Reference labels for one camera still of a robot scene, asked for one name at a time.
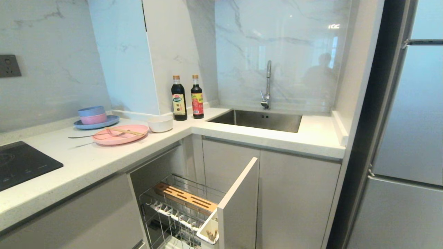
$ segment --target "open cabinet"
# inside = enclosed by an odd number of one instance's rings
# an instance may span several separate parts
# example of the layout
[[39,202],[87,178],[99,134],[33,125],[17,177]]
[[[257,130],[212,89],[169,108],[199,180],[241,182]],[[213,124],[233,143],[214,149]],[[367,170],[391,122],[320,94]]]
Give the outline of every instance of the open cabinet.
[[[146,164],[144,171],[152,169],[152,175],[168,172],[170,166],[163,165],[161,170],[160,165],[174,152],[177,150],[160,157],[160,164],[156,160]],[[149,185],[139,194],[138,202],[149,248],[255,248],[258,180],[259,162],[254,157],[227,192],[184,178],[174,170],[160,181],[146,182]]]

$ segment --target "pink plate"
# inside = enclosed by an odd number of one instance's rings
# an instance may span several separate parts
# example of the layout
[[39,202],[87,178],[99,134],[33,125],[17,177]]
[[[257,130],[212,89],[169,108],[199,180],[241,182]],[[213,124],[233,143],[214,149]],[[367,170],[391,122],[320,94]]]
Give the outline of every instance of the pink plate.
[[134,135],[134,134],[125,133],[121,136],[117,136],[117,135],[120,135],[121,132],[113,131],[113,130],[103,130],[103,131],[97,132],[92,137],[92,139],[97,144],[117,145],[117,144],[125,144],[125,143],[129,143],[129,142],[132,142],[135,140],[139,140],[141,138],[146,137],[148,134],[148,127],[146,125],[133,124],[133,125],[116,126],[113,128],[117,128],[120,130],[129,130],[132,132],[140,132],[140,133],[144,133],[146,135],[138,136],[138,135]]

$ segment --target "wall outlet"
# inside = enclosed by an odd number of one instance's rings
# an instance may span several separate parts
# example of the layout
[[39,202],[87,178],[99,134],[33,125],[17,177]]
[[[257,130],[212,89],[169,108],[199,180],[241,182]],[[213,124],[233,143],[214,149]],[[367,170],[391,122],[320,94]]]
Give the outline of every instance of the wall outlet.
[[0,54],[0,78],[22,76],[17,63],[17,58],[13,54]]

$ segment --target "dark glass bottle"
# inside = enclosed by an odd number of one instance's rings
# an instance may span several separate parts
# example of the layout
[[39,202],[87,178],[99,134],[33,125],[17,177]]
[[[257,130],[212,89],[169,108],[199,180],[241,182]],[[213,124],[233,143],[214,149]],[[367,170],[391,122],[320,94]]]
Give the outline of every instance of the dark glass bottle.
[[188,119],[188,112],[186,111],[185,88],[180,84],[180,76],[174,75],[172,79],[174,80],[171,88],[174,119],[186,120]]
[[192,114],[195,119],[203,118],[203,90],[198,86],[198,74],[192,75],[194,86],[191,89]]

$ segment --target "black cooktop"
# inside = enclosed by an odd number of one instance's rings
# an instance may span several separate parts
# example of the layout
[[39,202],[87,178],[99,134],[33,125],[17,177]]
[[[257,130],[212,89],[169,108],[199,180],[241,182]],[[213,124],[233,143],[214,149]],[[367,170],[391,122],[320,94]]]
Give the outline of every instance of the black cooktop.
[[0,191],[63,167],[22,141],[0,147]]

